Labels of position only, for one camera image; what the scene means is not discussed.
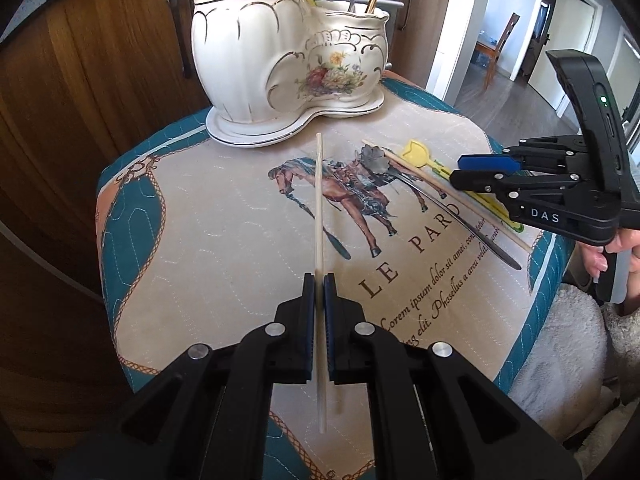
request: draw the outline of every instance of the ceramic saucer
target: ceramic saucer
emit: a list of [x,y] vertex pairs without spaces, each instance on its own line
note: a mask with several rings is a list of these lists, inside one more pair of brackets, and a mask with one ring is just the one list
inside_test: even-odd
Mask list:
[[355,108],[325,108],[315,107],[307,108],[302,115],[293,123],[278,130],[276,132],[270,132],[261,135],[239,135],[223,132],[218,127],[218,113],[215,108],[211,108],[207,114],[205,124],[207,126],[207,132],[212,139],[216,140],[220,144],[226,146],[236,146],[237,148],[260,148],[261,146],[269,146],[270,144],[276,144],[276,142],[282,142],[283,140],[293,137],[302,128],[304,128],[311,119],[318,115],[325,115],[328,117],[344,118],[354,117],[359,115],[366,115],[378,110],[385,100],[385,95],[380,86],[376,86],[371,93],[369,100],[363,105]]

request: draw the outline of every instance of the person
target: person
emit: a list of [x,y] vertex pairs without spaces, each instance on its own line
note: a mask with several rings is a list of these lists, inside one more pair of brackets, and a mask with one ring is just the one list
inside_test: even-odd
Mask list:
[[607,253],[620,253],[631,249],[629,262],[629,277],[626,283],[626,299],[624,314],[631,314],[640,306],[640,231],[633,229],[619,229],[616,237],[605,247],[593,247],[578,242],[582,261],[587,272],[593,277],[599,277],[607,270]]

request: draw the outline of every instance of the yellow flower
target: yellow flower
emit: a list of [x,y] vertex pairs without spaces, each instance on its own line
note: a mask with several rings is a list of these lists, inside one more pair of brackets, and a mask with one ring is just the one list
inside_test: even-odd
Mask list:
[[331,56],[329,56],[329,62],[332,65],[341,65],[342,60],[346,57],[346,54],[343,52],[332,52]]

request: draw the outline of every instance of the metal bolt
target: metal bolt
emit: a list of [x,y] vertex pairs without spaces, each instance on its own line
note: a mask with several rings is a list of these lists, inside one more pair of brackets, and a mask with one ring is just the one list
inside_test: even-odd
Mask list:
[[187,350],[187,355],[191,359],[202,359],[203,357],[206,357],[208,353],[209,347],[207,345],[203,345],[202,343],[191,345]]
[[356,334],[371,335],[375,332],[376,327],[367,321],[361,321],[360,323],[356,323],[354,330],[356,331]]
[[431,350],[433,350],[433,353],[438,357],[449,357],[451,354],[453,354],[453,348],[451,347],[451,345],[442,341],[434,343],[431,347]]
[[266,327],[264,327],[264,331],[271,337],[276,337],[284,334],[284,331],[286,329],[287,328],[282,323],[269,323]]

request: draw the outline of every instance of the red flower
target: red flower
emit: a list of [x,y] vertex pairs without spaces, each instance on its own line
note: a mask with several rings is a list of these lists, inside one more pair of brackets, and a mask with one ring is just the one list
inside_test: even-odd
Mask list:
[[306,75],[306,85],[309,88],[321,88],[322,80],[328,71],[328,68],[324,68],[322,66],[313,69]]

